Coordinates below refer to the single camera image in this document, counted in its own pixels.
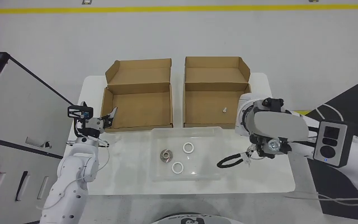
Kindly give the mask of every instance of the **box flap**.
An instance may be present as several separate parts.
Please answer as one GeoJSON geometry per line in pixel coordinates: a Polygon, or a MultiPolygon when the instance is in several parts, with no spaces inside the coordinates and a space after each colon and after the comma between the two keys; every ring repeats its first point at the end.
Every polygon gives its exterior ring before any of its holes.
{"type": "Polygon", "coordinates": [[[108,88],[115,95],[169,92],[171,65],[170,58],[116,61],[106,72],[108,88]]]}
{"type": "Polygon", "coordinates": [[[186,57],[186,68],[238,68],[239,57],[186,57]]]}
{"type": "Polygon", "coordinates": [[[246,63],[242,60],[242,58],[239,58],[239,70],[241,74],[244,76],[245,80],[248,81],[250,78],[250,69],[246,65],[246,63]]]}
{"type": "Polygon", "coordinates": [[[170,68],[120,69],[109,85],[127,85],[138,83],[170,83],[170,68]]]}
{"type": "Polygon", "coordinates": [[[247,83],[238,68],[186,68],[186,83],[247,83]]]}
{"type": "Polygon", "coordinates": [[[113,65],[105,73],[107,83],[110,83],[110,81],[113,79],[113,77],[117,74],[118,69],[119,69],[119,64],[120,64],[119,60],[116,60],[113,63],[113,65]]]}
{"type": "Polygon", "coordinates": [[[170,68],[170,67],[172,67],[171,58],[120,61],[120,69],[170,68]]]}
{"type": "Polygon", "coordinates": [[[112,112],[112,104],[113,94],[106,87],[105,92],[103,93],[101,116],[105,116],[112,112]]]}

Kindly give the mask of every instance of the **clear plastic tray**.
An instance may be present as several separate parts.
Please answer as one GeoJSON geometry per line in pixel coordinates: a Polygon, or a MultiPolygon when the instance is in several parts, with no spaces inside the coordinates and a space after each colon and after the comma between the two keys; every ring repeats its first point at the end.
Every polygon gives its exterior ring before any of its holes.
{"type": "MultiPolygon", "coordinates": [[[[150,178],[153,181],[220,179],[223,170],[216,164],[224,158],[222,132],[220,127],[153,129],[150,132],[150,178]],[[192,153],[183,151],[186,142],[194,145],[192,153]],[[163,150],[172,151],[170,162],[161,160],[160,153],[163,150]],[[175,162],[183,164],[182,173],[175,174],[172,171],[175,162]]],[[[176,165],[175,170],[180,170],[180,165],[176,165]]]]}

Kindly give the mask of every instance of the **white ring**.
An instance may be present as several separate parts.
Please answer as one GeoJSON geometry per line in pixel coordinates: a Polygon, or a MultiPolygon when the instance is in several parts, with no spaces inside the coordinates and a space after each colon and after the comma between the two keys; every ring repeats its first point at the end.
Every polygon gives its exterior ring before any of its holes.
{"type": "Polygon", "coordinates": [[[185,143],[185,144],[183,145],[183,151],[184,151],[185,153],[192,153],[192,152],[194,151],[194,145],[193,145],[191,142],[185,143]],[[186,146],[187,144],[191,145],[191,150],[190,150],[190,151],[185,150],[185,146],[186,146]]]}
{"type": "Polygon", "coordinates": [[[172,171],[173,171],[173,173],[175,173],[175,174],[181,174],[181,173],[183,172],[183,170],[184,170],[184,166],[183,166],[183,164],[182,164],[181,162],[175,162],[175,163],[173,163],[173,165],[172,165],[172,171]],[[180,170],[179,172],[177,172],[177,171],[174,170],[175,164],[181,165],[181,170],[180,170]]]}

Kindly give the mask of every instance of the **open cardboard box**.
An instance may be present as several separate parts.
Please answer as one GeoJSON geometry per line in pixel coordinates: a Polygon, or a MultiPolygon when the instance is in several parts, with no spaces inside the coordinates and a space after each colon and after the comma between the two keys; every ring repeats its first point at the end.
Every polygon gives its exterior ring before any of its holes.
{"type": "Polygon", "coordinates": [[[234,128],[239,98],[251,92],[249,78],[241,57],[186,57],[184,127],[234,128]]]}
{"type": "Polygon", "coordinates": [[[116,60],[107,70],[101,116],[118,107],[106,132],[172,128],[172,59],[116,60]]]}

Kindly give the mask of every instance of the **table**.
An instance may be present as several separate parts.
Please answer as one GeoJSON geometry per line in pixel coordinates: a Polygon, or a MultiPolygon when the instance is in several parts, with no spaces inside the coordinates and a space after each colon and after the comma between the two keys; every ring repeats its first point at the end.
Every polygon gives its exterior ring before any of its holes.
{"type": "MultiPolygon", "coordinates": [[[[269,82],[263,73],[252,73],[249,79],[252,92],[272,96],[269,82]]],[[[93,107],[94,117],[100,116],[105,76],[89,76],[85,79],[78,103],[85,101],[93,107]]],[[[173,86],[174,127],[182,127],[182,83],[173,86]]],[[[132,194],[224,194],[224,193],[280,193],[295,189],[295,183],[286,155],[274,160],[253,161],[251,166],[242,164],[229,170],[229,175],[215,181],[152,182],[148,177],[150,131],[104,133],[101,139],[109,142],[111,158],[94,182],[88,184],[89,195],[132,194]]],[[[71,128],[69,140],[76,137],[71,128]]],[[[250,145],[248,138],[224,130],[229,156],[243,152],[250,145]]],[[[100,167],[107,160],[107,153],[100,148],[100,167]]]]}

